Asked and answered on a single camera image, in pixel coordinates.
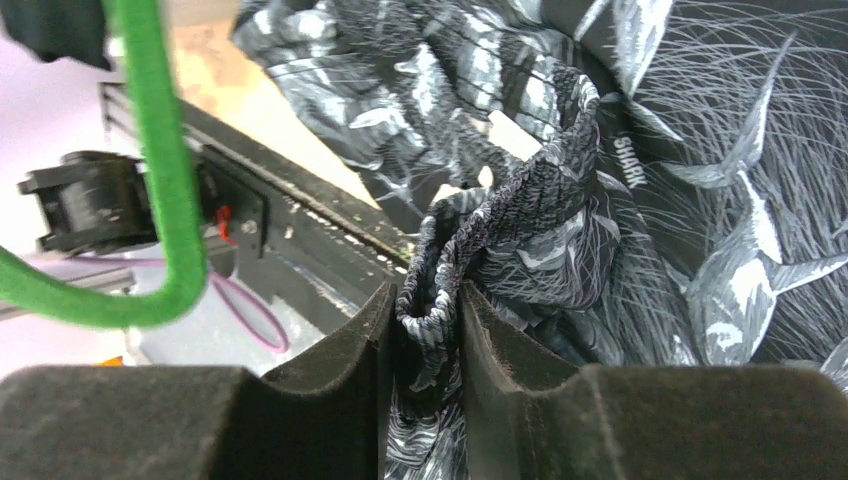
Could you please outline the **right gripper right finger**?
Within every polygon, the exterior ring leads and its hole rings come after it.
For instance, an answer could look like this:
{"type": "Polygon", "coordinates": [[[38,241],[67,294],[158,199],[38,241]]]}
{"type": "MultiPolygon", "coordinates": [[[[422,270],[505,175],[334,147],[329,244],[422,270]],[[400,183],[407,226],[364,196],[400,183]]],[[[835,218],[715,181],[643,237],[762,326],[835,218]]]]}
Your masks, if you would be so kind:
{"type": "Polygon", "coordinates": [[[843,479],[847,402],[777,365],[575,367],[460,294],[475,479],[843,479]]]}

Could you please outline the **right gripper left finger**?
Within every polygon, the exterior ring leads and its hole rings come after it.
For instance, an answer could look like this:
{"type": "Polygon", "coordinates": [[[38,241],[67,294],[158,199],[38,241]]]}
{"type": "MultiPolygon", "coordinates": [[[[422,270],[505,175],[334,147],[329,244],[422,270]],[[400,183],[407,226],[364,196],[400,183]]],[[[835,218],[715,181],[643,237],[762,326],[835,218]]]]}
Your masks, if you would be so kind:
{"type": "Polygon", "coordinates": [[[41,366],[1,385],[5,479],[379,479],[396,289],[258,377],[241,367],[41,366]]]}

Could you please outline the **green hanger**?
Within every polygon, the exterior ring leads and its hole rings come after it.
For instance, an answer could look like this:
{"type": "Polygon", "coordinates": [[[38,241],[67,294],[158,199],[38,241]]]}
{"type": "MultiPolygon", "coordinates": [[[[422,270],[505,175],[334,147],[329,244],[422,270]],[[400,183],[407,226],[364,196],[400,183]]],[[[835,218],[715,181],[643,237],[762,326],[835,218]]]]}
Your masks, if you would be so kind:
{"type": "Polygon", "coordinates": [[[184,143],[160,7],[153,0],[107,1],[123,36],[125,75],[148,168],[147,191],[167,276],[143,296],[79,289],[1,252],[1,299],[25,312],[98,328],[156,327],[178,319],[203,294],[207,267],[194,168],[184,143]]]}

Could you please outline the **black patterned shorts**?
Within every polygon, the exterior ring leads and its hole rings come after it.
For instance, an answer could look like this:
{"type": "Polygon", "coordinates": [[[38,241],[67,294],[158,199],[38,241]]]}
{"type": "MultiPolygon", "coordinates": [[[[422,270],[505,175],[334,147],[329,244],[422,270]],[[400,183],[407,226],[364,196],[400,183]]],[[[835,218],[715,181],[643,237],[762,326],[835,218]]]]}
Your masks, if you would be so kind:
{"type": "Polygon", "coordinates": [[[847,382],[843,1],[246,1],[233,43],[418,243],[385,475],[465,479],[459,291],[578,364],[847,382]]]}

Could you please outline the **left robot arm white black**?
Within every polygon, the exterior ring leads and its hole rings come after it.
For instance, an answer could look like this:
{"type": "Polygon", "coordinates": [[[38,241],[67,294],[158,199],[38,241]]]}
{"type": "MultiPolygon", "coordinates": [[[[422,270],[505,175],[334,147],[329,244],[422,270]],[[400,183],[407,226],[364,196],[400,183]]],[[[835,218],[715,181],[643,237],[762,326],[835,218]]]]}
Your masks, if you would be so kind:
{"type": "Polygon", "coordinates": [[[104,71],[107,20],[99,0],[1,0],[6,34],[45,63],[69,58],[104,71]]]}

